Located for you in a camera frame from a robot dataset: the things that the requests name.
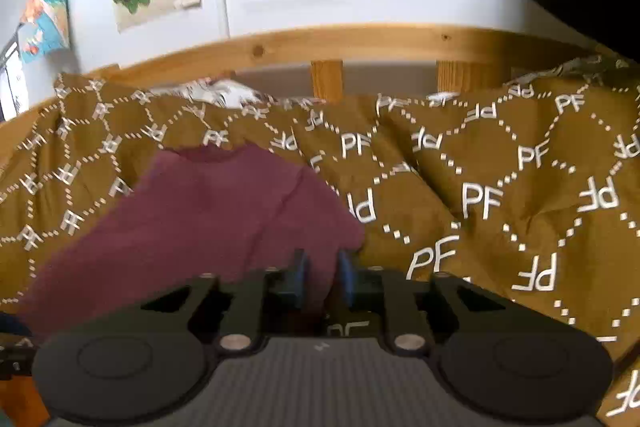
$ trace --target wooden slat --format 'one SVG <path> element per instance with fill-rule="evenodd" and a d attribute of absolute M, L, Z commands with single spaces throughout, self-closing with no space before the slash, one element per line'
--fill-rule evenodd
<path fill-rule="evenodd" d="M 315 60 L 450 60 L 543 70 L 590 51 L 548 39 L 447 25 L 370 24 L 299 28 L 214 42 L 113 73 L 136 87 L 188 82 L 223 71 Z"/>
<path fill-rule="evenodd" d="M 469 92 L 499 87 L 510 78 L 511 68 L 507 64 L 438 61 L 439 91 Z"/>
<path fill-rule="evenodd" d="M 342 98 L 341 60 L 314 60 L 311 62 L 311 79 L 314 96 L 327 102 L 338 102 Z"/>

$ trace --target maroon cloth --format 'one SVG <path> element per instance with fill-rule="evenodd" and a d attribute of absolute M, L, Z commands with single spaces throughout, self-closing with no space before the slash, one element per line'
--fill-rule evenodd
<path fill-rule="evenodd" d="M 232 282 L 285 267 L 296 248 L 308 254 L 318 306 L 338 250 L 363 241 L 363 225 L 306 166 L 254 144 L 166 150 L 132 195 L 38 272 L 19 315 L 46 337 L 202 273 Z"/>

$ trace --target window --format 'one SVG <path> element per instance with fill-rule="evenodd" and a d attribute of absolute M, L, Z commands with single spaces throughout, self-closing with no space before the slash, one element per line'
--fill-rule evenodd
<path fill-rule="evenodd" d="M 28 108 L 27 84 L 14 35 L 0 55 L 0 121 L 11 120 Z"/>

